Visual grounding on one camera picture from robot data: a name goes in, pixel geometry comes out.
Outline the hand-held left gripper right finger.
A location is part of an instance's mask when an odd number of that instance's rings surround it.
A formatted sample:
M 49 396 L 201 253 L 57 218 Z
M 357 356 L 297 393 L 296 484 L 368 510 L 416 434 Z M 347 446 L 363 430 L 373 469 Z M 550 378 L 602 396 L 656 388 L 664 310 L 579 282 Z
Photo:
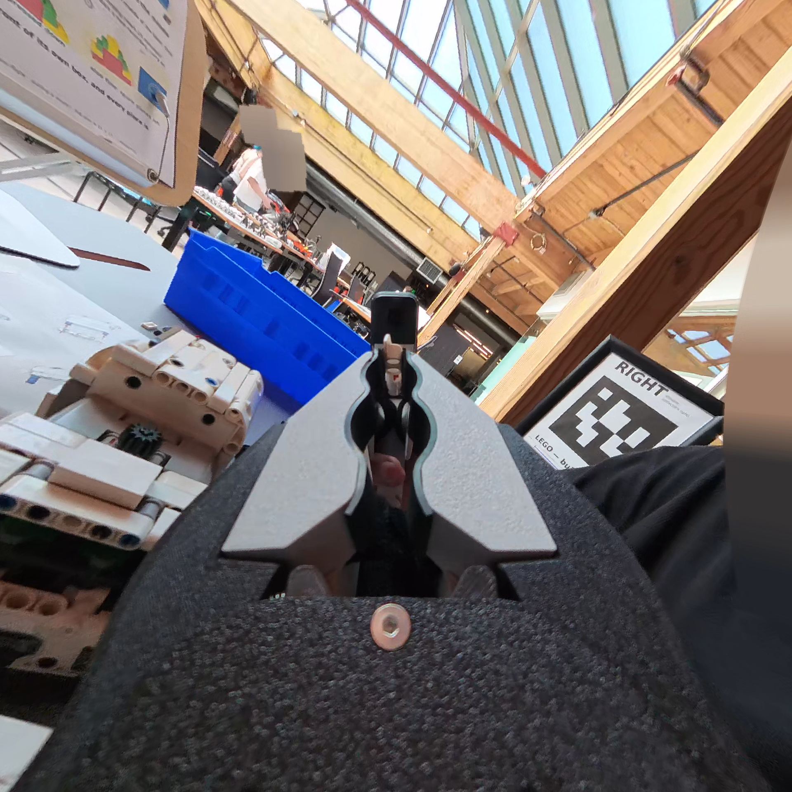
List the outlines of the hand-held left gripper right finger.
M 415 354 L 410 388 L 417 551 L 434 563 L 545 559 L 557 545 L 497 423 Z

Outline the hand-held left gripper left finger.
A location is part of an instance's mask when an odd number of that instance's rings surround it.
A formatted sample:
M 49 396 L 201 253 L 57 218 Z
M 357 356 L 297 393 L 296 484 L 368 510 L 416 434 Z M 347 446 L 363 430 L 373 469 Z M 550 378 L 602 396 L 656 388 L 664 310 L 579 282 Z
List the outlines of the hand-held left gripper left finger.
M 373 351 L 283 427 L 223 545 L 224 554 L 354 554 L 349 518 L 364 495 L 378 425 Z

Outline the white lego truck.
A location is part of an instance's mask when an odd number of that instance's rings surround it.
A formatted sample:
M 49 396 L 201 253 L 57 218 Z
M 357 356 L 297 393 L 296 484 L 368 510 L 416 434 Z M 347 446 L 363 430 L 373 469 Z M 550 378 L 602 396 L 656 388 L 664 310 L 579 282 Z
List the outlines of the white lego truck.
M 121 591 L 245 447 L 259 371 L 183 330 L 76 364 L 2 419 L 2 675 L 76 679 Z

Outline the lego instruction booklet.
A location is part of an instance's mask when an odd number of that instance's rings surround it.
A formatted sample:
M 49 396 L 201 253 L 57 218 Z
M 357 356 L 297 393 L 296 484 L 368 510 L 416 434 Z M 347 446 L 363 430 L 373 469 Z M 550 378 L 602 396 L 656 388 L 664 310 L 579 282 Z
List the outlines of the lego instruction booklet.
M 144 334 L 76 292 L 43 265 L 1 256 L 1 417 L 34 413 L 77 363 Z

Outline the person's right hand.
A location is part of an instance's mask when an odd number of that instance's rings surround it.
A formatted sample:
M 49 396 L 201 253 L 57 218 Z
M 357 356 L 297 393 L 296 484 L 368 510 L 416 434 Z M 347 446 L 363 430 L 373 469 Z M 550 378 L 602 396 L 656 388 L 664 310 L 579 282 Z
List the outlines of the person's right hand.
M 391 455 L 375 452 L 370 457 L 371 479 L 376 488 L 402 488 L 405 469 L 399 459 Z

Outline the large blue plastic bin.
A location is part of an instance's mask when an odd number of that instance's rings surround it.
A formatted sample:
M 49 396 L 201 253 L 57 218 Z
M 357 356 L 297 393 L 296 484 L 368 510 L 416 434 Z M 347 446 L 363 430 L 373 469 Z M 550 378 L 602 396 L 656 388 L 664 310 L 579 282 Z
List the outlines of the large blue plastic bin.
M 165 305 L 202 337 L 262 375 L 265 393 L 294 412 L 370 344 L 252 254 L 192 231 Z

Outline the black framed marker sign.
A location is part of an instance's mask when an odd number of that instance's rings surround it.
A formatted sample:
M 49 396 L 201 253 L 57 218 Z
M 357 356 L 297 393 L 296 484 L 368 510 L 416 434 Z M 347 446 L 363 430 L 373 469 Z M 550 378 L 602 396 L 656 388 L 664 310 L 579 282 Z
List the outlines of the black framed marker sign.
M 660 447 L 705 446 L 723 430 L 714 395 L 615 337 L 599 344 L 516 427 L 557 470 Z

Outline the instruction poster board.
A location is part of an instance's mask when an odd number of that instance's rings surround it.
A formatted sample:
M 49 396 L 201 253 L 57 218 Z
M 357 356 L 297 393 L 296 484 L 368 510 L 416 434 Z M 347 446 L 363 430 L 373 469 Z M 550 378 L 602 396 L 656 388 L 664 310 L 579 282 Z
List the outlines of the instruction poster board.
M 157 203 L 196 183 L 196 2 L 1 2 L 2 118 Z

